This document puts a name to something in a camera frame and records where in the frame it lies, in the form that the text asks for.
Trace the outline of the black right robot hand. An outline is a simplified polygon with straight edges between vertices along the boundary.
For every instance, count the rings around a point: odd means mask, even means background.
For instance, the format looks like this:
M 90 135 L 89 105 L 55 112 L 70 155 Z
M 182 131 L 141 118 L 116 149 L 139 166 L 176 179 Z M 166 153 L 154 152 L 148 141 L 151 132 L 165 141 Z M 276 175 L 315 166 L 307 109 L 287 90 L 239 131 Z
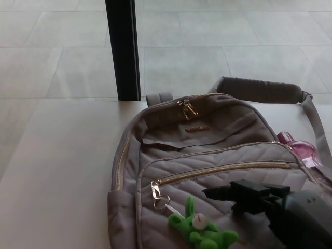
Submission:
M 331 248 L 331 207 L 309 190 L 245 179 L 203 190 L 209 199 L 235 202 L 232 210 L 264 213 L 269 228 L 287 248 Z

